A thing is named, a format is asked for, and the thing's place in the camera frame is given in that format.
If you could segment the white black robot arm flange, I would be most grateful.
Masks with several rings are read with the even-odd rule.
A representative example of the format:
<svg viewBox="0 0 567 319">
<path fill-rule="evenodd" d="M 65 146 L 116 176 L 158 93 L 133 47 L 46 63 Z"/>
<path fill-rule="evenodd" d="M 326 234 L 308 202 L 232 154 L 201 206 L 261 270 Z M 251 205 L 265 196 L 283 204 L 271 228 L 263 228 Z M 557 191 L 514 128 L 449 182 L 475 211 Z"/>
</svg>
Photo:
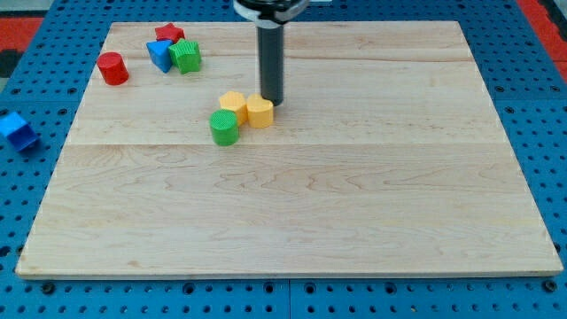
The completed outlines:
<svg viewBox="0 0 567 319">
<path fill-rule="evenodd" d="M 241 17 L 257 26 L 283 25 L 300 15 L 310 4 L 309 0 L 234 0 L 233 8 Z"/>
</svg>

